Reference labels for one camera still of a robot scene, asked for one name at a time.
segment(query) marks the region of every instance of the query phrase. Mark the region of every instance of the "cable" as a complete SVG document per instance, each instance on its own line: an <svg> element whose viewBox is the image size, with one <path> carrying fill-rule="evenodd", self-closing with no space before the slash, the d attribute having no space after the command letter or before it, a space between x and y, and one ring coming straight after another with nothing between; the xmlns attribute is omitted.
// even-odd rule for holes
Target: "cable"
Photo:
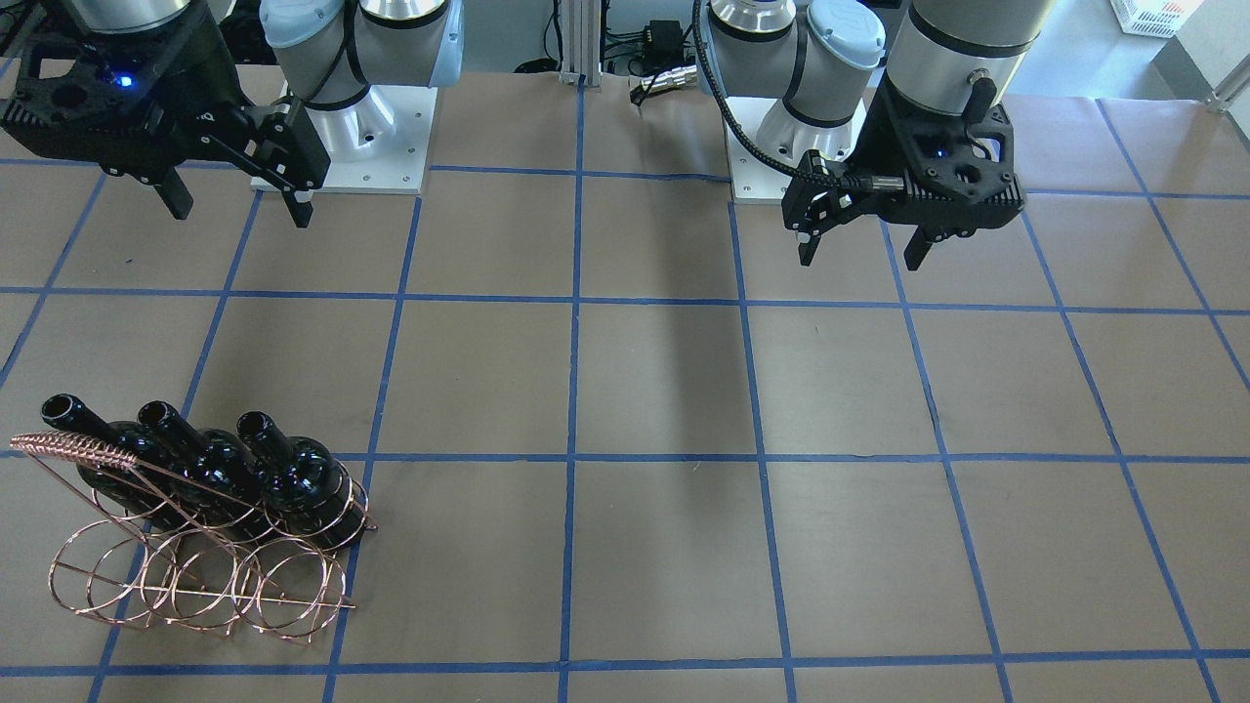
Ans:
<svg viewBox="0 0 1250 703"><path fill-rule="evenodd" d="M791 166L790 164L774 159L766 151L756 146L754 141L751 141L751 138L748 136L746 130L742 129L742 125L740 125L738 120L734 119L734 110L729 106L729 100L725 98L725 91L721 90L720 83L716 80L716 76L712 75L711 63L708 60L708 46L704 44L702 40L702 33L698 31L698 28L702 20L704 3L706 3L706 0L695 0L694 11L690 18L690 29L686 31L690 33L691 30L694 30L695 54L699 58L699 70L702 71L704 78L708 79L708 88L711 89L711 96L712 99L716 100L716 106L720 108L721 118L724 118L725 124L729 126L729 130L734 133L734 136L742 145L742 148L746 149L746 151L751 156L755 156L755 159L759 160L765 166L775 171L780 171L790 178L796 178L800 180L814 183L816 185L828 188L830 190L856 191L856 193L875 190L864 179L858 176L832 178L818 173L800 171L799 169Z"/></svg>
<svg viewBox="0 0 1250 703"><path fill-rule="evenodd" d="M699 15L699 5L700 5L700 3L701 3L701 0L695 0L695 15L696 16ZM694 33L694 30L695 30L695 23L691 21L690 26L686 28L685 34L681 35L681 46L682 48L685 48L686 40L690 39L690 35L691 35L691 33ZM651 83L646 84L646 89L644 89L642 93L638 98L631 98L630 103L634 103L635 105L638 105L639 108L641 108L642 103L646 103L646 99L651 96L651 89L655 88L655 81L660 79L660 74L662 74L662 73L664 73L664 70L656 70L655 75L651 76Z"/></svg>
<svg viewBox="0 0 1250 703"><path fill-rule="evenodd" d="M551 23L555 24L555 51L564 64L564 31L560 30L560 0L551 0Z"/></svg>

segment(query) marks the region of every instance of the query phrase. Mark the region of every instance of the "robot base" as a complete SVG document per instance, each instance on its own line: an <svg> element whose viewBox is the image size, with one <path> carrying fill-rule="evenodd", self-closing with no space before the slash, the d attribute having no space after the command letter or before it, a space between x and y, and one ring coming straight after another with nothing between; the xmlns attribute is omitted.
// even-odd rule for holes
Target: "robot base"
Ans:
<svg viewBox="0 0 1250 703"><path fill-rule="evenodd" d="M768 149L768 146L759 143L760 125L775 103L776 100L772 98L729 99L734 118L761 149ZM855 109L855 116L846 125L849 129L838 128L841 131L836 134L836 146L842 151L842 155L830 154L831 159L841 161L855 149L855 141L859 139L860 129L864 128L866 115L868 110L864 109L864 103L860 103ZM751 156L728 126L725 128L725 146L729 154L729 173L734 180L734 201L742 205L780 205L785 189L790 185L790 176L765 166L759 159ZM801 155L802 150L795 154L795 156ZM782 161L792 161L781 154L772 154L772 156Z"/></svg>
<svg viewBox="0 0 1250 703"><path fill-rule="evenodd" d="M374 90L381 94L395 114L395 134L389 138L390 144L368 159L336 158L335 135L326 134L324 125L314 120L330 153L330 171L325 176L325 185L316 193L421 194L439 89L378 85ZM258 178L251 179L251 188L274 191L272 185Z"/></svg>

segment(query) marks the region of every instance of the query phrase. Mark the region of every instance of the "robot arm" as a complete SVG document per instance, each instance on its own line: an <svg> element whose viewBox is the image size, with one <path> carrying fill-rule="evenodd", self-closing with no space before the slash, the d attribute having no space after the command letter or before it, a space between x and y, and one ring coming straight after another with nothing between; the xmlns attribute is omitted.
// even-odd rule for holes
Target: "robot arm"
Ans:
<svg viewBox="0 0 1250 703"><path fill-rule="evenodd" d="M152 185L178 219L192 199L175 166L228 161L272 184L308 225L312 208L295 193L321 186L326 150L299 100L248 100L204 0L45 0L41 10L54 21L26 39L12 98L0 101L0 126L19 143ZM72 66L42 78L51 59Z"/></svg>
<svg viewBox="0 0 1250 703"><path fill-rule="evenodd" d="M1025 198L1014 170L1011 121L999 101L1052 5L1054 0L915 0L852 150L835 153L822 149L819 140L808 140L801 156L791 151L792 159L781 160L779 140L768 140L768 120L760 130L761 145L744 141L765 164L792 178L782 216L799 238L800 263L811 261L825 231L865 214L918 225L905 250L910 270L920 266L938 241L971 236L978 229L1000 228L1015 219ZM809 126L812 118L836 124L866 84L864 66L870 54L858 39L871 34L861 26L868 21L864 13L852 0L812 0L806 18L790 0L711 0L706 13L711 29L696 35L696 49L721 110L728 113L720 83L730 94L761 94L751 88L759 80L756 66L764 65L760 46L782 46L784 33L791 31L788 16L794 15L792 25L808 25L809 45L811 38L842 36L840 45L826 48L844 65L822 65L819 76L810 79L806 71L794 78L796 68L784 94L786 111ZM702 18L699 1L692 21ZM760 63L726 60L744 44L752 45L746 53L760 56ZM856 53L856 46L865 50ZM769 65L789 53L776 51ZM770 80L775 94L776 76ZM828 83L818 89L818 80ZM809 81L814 90L828 93L804 100ZM735 129L731 115L726 121L740 140L746 136Z"/></svg>

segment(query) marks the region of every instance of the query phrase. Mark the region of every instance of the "black cable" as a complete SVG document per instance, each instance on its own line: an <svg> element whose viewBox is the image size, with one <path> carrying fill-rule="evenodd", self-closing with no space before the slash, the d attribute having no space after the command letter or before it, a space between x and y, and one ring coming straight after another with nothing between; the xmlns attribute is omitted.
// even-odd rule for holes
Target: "black cable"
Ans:
<svg viewBox="0 0 1250 703"><path fill-rule="evenodd" d="M708 0L695 0L694 11L690 18L690 30L694 30L702 20L702 8L704 3L706 1ZM729 130L734 133L734 136L751 156L755 156L756 160L759 160L761 164L775 171L780 171L790 178L796 178L800 180L814 183L816 185L828 188L830 190L839 190L839 191L872 190L871 188L866 188L864 181L855 176L834 178L818 173L800 171L799 169L791 166L790 164L774 159L766 151L756 146L755 143L751 141L751 138L748 136L746 130L742 129L742 125L740 125L738 120L734 119L734 110L729 106L729 100L725 98L725 91L721 90L720 83L716 80L716 76L712 75L711 64L708 60L708 46L704 44L702 35L699 31L694 31L694 38L695 38L695 53L698 54L699 58L699 70L702 71L704 78L708 79L708 88L711 90L712 99L716 100L716 106L720 108L721 118L724 118L725 124L729 126Z"/></svg>
<svg viewBox="0 0 1250 703"><path fill-rule="evenodd" d="M560 0L551 0L551 21L555 23L556 54L564 64L564 33L560 30Z"/></svg>
<svg viewBox="0 0 1250 703"><path fill-rule="evenodd" d="M352 36L354 33L351 31L352 23L348 21L348 13L351 13L352 16L355 16L356 5L359 3L360 3L360 0L346 0L344 3L344 5L342 5L342 13L344 13L344 15L342 15L342 40L339 41L339 50L335 51L334 60L330 61L330 66L325 70L325 75L321 76L321 80L318 81L316 88L314 88L312 91L309 93L308 98L304 99L305 103L312 103L314 98L316 98L318 94L321 93L321 89L325 88L325 84L330 83L330 76L332 76L334 71L339 68L339 61L341 61L342 58L344 58L344 55L348 54L348 48L354 41L354 36Z"/></svg>
<svg viewBox="0 0 1250 703"><path fill-rule="evenodd" d="M551 59L552 61L555 60L555 56L552 56L551 50L548 49L546 36L548 34L551 34L551 24L554 21L555 21L555 13L551 13L551 15L548 16L548 24L542 28L542 54L546 55L546 58Z"/></svg>
<svg viewBox="0 0 1250 703"><path fill-rule="evenodd" d="M695 15L696 16L699 15L699 5L700 5L700 3L701 3L701 0L695 0ZM695 30L695 24L690 23L690 26L686 28L685 34L681 35L681 46L682 48L685 48L686 40L690 39L690 35L694 33L694 30ZM651 96L651 89L655 88L655 81L660 80L660 74L662 74L662 73L664 73L662 70L656 70L655 75L651 76L651 83L646 84L646 89L644 89L642 93L636 99L632 99L630 101L634 103L635 105L638 105L639 108L641 108L642 103L646 103L646 99Z"/></svg>
<svg viewBox="0 0 1250 703"><path fill-rule="evenodd" d="M10 21L12 23L9 25L9 29L5 30L4 41L0 41L0 55L8 53L9 48L12 46L12 43L18 39L18 34L21 31L22 25L26 24L30 15L35 11L35 0L22 0L21 3L14 3L4 8L4 10L0 10L0 15L10 18ZM14 13L14 10L19 8L21 9L20 15Z"/></svg>

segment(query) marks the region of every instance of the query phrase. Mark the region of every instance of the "wine rack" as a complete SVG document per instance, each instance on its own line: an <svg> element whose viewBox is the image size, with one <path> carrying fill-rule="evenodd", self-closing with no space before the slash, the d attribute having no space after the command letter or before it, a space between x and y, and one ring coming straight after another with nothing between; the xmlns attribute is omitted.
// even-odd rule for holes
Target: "wine rack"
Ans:
<svg viewBox="0 0 1250 703"><path fill-rule="evenodd" d="M78 615L130 629L165 623L219 638L229 638L240 627L250 627L285 642L309 645L344 609L355 608L346 594L346 570L335 557L339 549L320 549L292 535L282 520L262 505L198 487L245 507L240 519L260 513L272 527L262 539L235 542L224 532L230 525L204 524L144 472L171 482L188 483L189 479L144 462L131 452L69 432L18 435L10 440L10 447L25 453L101 517L74 532L48 570L52 599ZM95 490L81 490L55 468L58 462L109 472L130 488L156 498L159 507L176 510L186 524L175 530L150 532L149 514L110 509ZM365 519L358 534L344 544L354 542L359 533L378 529L369 517L366 492L350 477L349 480L349 507L361 508Z"/></svg>

